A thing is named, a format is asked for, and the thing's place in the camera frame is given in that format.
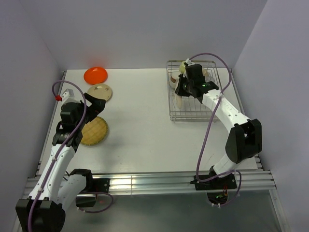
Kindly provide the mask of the beige plate black spot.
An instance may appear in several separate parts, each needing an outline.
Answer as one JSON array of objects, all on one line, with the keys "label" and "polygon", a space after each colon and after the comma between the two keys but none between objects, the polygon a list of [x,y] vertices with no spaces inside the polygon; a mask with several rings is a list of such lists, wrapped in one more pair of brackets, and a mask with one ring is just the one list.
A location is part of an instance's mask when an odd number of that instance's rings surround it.
[{"label": "beige plate black spot", "polygon": [[182,105],[183,105],[183,98],[182,96],[179,96],[179,95],[175,95],[175,100],[176,100],[176,106],[179,110],[181,110],[182,108]]}]

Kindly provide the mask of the metal tumbler cup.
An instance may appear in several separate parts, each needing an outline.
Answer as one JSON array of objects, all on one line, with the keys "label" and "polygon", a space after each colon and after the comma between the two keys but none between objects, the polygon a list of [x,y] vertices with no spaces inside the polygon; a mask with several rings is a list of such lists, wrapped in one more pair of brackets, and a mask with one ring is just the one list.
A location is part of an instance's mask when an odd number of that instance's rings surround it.
[{"label": "metal tumbler cup", "polygon": [[179,75],[181,73],[179,71],[173,71],[170,75],[169,75],[169,85],[172,89],[175,89],[177,87],[177,83],[179,80]]}]

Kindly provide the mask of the beige floral plate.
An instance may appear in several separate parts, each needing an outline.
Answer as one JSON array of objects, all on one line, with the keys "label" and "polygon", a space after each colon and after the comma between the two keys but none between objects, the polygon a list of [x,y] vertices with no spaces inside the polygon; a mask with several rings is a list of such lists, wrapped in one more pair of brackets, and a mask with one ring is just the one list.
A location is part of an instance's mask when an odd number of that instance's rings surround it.
[{"label": "beige floral plate", "polygon": [[106,84],[96,84],[88,89],[87,94],[108,101],[112,97],[112,88]]}]

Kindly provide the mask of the pale green mug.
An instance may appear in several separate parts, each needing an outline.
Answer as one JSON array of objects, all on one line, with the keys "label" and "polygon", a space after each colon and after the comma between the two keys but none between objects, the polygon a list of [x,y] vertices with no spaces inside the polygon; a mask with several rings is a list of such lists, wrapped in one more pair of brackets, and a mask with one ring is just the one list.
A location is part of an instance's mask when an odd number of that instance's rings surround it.
[{"label": "pale green mug", "polygon": [[182,74],[184,74],[185,71],[186,71],[186,66],[187,66],[186,61],[182,61],[181,64],[180,64],[180,66],[179,66],[179,72],[182,73]]}]

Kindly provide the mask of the wire dish rack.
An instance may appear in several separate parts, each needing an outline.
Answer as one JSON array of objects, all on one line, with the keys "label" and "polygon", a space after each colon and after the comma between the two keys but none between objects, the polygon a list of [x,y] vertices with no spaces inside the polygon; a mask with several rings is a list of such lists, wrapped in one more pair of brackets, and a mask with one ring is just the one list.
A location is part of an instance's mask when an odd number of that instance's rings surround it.
[{"label": "wire dish rack", "polygon": [[[169,117],[173,122],[176,121],[209,121],[211,117],[211,110],[202,105],[194,97],[183,97],[183,105],[181,110],[176,106],[175,100],[175,89],[172,89],[169,85],[169,75],[173,71],[179,71],[181,60],[169,60],[167,61],[167,83],[168,83],[168,102],[169,102]],[[207,70],[211,76],[215,79],[215,84],[222,89],[221,80],[219,77],[217,65],[214,61],[210,60],[195,60],[202,66],[203,69]]]}]

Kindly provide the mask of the beige ceramic bowl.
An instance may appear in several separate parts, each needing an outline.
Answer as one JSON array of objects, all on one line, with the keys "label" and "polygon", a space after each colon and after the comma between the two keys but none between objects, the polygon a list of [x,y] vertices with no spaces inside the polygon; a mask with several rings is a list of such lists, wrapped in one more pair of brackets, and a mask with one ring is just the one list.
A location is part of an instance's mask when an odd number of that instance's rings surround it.
[{"label": "beige ceramic bowl", "polygon": [[202,72],[203,72],[203,76],[205,78],[205,82],[214,82],[215,83],[215,79],[211,76],[211,74],[207,70],[202,69]]}]

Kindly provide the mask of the yellow woven pattern plate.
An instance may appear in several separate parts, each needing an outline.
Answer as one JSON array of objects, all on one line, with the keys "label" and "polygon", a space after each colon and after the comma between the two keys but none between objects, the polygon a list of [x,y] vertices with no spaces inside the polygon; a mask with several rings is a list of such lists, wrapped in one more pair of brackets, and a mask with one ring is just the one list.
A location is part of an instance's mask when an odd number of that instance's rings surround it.
[{"label": "yellow woven pattern plate", "polygon": [[81,144],[85,146],[98,145],[106,138],[108,132],[109,126],[107,122],[103,118],[97,116],[83,127]]}]

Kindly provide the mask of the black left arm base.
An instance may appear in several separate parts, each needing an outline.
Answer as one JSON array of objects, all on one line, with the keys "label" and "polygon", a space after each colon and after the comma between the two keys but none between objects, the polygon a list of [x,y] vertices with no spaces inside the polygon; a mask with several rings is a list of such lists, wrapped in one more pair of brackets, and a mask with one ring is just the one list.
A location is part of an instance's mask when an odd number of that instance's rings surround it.
[{"label": "black left arm base", "polygon": [[90,192],[109,193],[110,179],[109,178],[94,178],[91,187],[82,190],[75,198],[75,205],[79,208],[90,208],[98,202],[97,194]]}]

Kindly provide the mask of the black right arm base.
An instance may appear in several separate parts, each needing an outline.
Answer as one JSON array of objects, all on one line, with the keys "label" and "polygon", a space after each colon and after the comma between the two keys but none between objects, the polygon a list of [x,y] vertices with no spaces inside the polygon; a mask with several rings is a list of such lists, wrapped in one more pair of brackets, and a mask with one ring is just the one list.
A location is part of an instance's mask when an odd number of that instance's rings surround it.
[{"label": "black right arm base", "polygon": [[217,192],[207,193],[208,200],[216,205],[227,203],[228,190],[237,188],[235,176],[233,174],[226,175],[225,177],[217,177],[202,183],[198,182],[197,177],[194,176],[190,184],[195,186],[196,191],[216,190]]}]

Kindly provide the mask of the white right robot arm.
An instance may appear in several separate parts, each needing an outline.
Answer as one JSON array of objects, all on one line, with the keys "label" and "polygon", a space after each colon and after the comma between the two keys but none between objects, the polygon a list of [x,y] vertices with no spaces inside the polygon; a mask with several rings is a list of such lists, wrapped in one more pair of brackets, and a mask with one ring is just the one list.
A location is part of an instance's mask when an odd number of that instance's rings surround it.
[{"label": "white right robot arm", "polygon": [[220,188],[243,161],[262,151],[262,125],[258,119],[250,119],[241,113],[213,81],[206,81],[200,64],[184,63],[185,71],[180,74],[175,95],[197,99],[217,117],[228,132],[224,156],[211,167],[209,183]]}]

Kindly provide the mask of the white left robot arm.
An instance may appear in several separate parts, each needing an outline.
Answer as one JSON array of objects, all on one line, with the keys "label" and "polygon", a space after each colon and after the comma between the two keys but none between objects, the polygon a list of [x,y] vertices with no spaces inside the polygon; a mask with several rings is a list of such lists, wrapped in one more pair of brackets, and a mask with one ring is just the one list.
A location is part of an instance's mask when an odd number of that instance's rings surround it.
[{"label": "white left robot arm", "polygon": [[85,93],[77,101],[68,90],[63,93],[52,148],[45,169],[29,196],[18,200],[17,216],[24,232],[59,232],[62,230],[66,211],[80,193],[89,193],[94,187],[88,169],[74,169],[67,181],[63,180],[67,167],[82,140],[85,124],[101,113],[106,100]]}]

